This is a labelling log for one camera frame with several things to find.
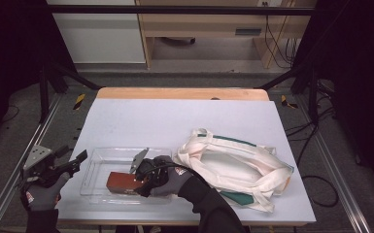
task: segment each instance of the green stripe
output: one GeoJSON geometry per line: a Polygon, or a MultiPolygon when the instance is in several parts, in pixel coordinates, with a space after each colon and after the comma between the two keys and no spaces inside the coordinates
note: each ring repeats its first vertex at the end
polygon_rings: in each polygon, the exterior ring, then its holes
{"type": "MultiPolygon", "coordinates": [[[[207,137],[207,135],[206,134],[198,134],[198,137],[207,137]]],[[[235,142],[235,143],[241,143],[241,144],[246,144],[246,145],[249,145],[249,146],[252,146],[252,147],[256,147],[255,144],[252,144],[252,143],[249,143],[249,142],[246,142],[246,141],[242,141],[242,140],[238,140],[238,139],[227,138],[227,137],[218,136],[218,135],[214,135],[213,138],[223,139],[223,140],[226,140],[226,141],[231,141],[231,142],[235,142]]]]}

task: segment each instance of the table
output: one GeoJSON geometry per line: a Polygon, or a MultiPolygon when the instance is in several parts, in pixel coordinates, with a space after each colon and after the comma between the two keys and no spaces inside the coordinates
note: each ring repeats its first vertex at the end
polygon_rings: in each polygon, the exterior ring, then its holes
{"type": "Polygon", "coordinates": [[[89,158],[62,189],[59,223],[98,225],[196,225],[199,215],[178,197],[169,203],[90,204],[80,188],[95,148],[155,147],[171,151],[185,143],[192,129],[275,146],[277,156],[295,167],[282,196],[273,196],[273,214],[233,206],[244,225],[304,225],[314,222],[305,187],[275,103],[264,90],[238,88],[102,88],[87,115],[71,159],[83,150],[89,158]]]}

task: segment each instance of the glove cuff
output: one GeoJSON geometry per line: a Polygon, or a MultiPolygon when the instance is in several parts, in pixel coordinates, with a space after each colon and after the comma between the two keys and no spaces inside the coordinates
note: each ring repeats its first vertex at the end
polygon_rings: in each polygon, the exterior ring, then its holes
{"type": "Polygon", "coordinates": [[[210,187],[205,185],[196,177],[190,177],[180,188],[178,196],[187,199],[187,201],[191,202],[192,204],[195,204],[200,202],[210,190],[210,187]]]}

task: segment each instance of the wooden block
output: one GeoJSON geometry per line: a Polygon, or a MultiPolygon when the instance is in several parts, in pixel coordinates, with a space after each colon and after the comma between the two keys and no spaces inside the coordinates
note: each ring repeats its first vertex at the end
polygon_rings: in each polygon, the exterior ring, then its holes
{"type": "Polygon", "coordinates": [[[134,174],[111,172],[107,187],[113,193],[137,195],[135,188],[142,186],[142,182],[135,181],[134,174]]]}

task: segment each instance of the aluminum rail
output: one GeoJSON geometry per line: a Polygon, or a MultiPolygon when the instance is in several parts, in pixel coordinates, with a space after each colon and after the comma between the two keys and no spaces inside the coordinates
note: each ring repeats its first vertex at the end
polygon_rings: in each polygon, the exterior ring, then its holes
{"type": "Polygon", "coordinates": [[[23,5],[24,10],[61,14],[182,14],[182,15],[257,15],[315,16],[335,14],[331,10],[281,7],[226,6],[120,6],[120,5],[23,5]]]}
{"type": "MultiPolygon", "coordinates": [[[[300,103],[300,109],[302,113],[307,119],[309,119],[309,115],[306,111],[307,104],[305,98],[301,98],[298,95],[295,95],[295,99],[297,103],[300,103]]],[[[371,229],[369,228],[369,225],[366,222],[361,209],[359,208],[356,198],[354,197],[353,193],[347,185],[347,182],[338,169],[338,166],[332,158],[331,152],[327,147],[325,140],[323,139],[323,135],[320,133],[320,131],[317,132],[315,138],[318,150],[321,152],[325,169],[338,191],[340,200],[344,206],[344,210],[347,213],[348,218],[350,219],[351,225],[353,226],[356,233],[370,233],[371,229]]]]}
{"type": "Polygon", "coordinates": [[[28,146],[26,147],[21,158],[19,159],[19,162],[17,163],[17,166],[14,169],[14,172],[11,174],[10,178],[5,184],[5,187],[3,188],[0,194],[0,220],[2,219],[3,214],[5,214],[5,211],[7,210],[9,204],[11,203],[11,200],[14,197],[15,192],[17,191],[17,182],[19,181],[19,175],[20,175],[19,171],[23,166],[23,161],[27,158],[32,147],[34,145],[38,145],[41,143],[43,137],[45,136],[45,133],[48,130],[48,127],[50,126],[53,120],[53,116],[56,113],[56,110],[59,106],[59,102],[61,99],[62,99],[62,94],[55,94],[55,97],[51,102],[51,106],[50,106],[51,110],[50,110],[50,113],[48,114],[48,117],[43,123],[38,125],[37,129],[35,130],[34,135],[29,141],[28,146]]]}

